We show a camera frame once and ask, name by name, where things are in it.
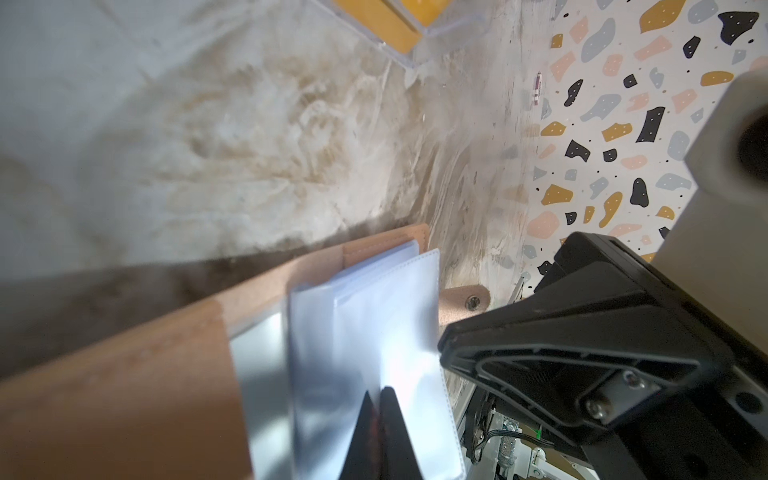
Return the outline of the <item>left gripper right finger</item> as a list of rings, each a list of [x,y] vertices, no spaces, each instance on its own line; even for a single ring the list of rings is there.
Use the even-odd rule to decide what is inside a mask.
[[[379,403],[380,478],[421,480],[422,474],[408,435],[407,426],[392,387],[385,387]]]

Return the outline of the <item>pink leather card holder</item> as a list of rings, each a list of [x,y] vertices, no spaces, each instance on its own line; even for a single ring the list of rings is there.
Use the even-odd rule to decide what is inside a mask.
[[[442,289],[412,225],[300,256],[1,385],[5,479],[339,479],[363,397],[392,387],[422,479],[465,475]]]

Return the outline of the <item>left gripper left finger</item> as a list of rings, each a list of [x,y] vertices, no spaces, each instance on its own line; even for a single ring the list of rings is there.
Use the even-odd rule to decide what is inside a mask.
[[[340,480],[380,478],[379,415],[369,393],[363,397]]]

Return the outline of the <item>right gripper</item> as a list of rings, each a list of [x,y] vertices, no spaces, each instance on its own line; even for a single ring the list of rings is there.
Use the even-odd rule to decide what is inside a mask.
[[[534,297],[448,326],[442,365],[603,479],[766,477],[766,357],[658,269],[575,233]]]

